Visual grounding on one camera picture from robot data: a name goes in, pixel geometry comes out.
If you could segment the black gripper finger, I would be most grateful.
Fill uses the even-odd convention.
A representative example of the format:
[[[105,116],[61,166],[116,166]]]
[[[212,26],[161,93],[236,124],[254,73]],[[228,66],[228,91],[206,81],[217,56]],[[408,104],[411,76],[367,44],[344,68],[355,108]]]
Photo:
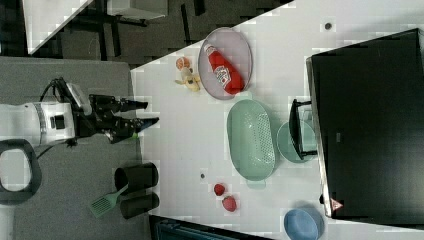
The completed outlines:
[[[116,112],[127,112],[138,109],[146,109],[147,106],[147,102],[133,101],[121,98],[119,101],[116,102]]]
[[[116,136],[122,139],[131,138],[134,134],[147,129],[159,121],[158,117],[154,118],[133,118],[125,119],[121,118],[118,121]]]

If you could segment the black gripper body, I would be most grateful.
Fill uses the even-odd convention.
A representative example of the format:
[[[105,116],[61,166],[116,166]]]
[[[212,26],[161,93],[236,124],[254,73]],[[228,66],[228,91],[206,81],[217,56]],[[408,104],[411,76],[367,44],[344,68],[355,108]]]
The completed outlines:
[[[76,117],[76,137],[87,138],[94,134],[105,134],[111,144],[129,137],[126,120],[116,116],[128,110],[128,101],[109,95],[89,95],[92,112]]]

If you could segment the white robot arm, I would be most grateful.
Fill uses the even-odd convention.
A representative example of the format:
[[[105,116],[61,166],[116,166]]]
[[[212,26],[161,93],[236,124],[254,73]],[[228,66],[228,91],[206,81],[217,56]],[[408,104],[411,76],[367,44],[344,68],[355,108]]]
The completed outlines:
[[[64,142],[75,146],[78,139],[105,134],[109,143],[115,144],[159,121],[158,117],[127,119],[117,116],[117,113],[146,109],[147,102],[90,94],[89,103],[91,113],[88,115],[71,103],[2,104],[1,140],[24,139],[32,147]]]

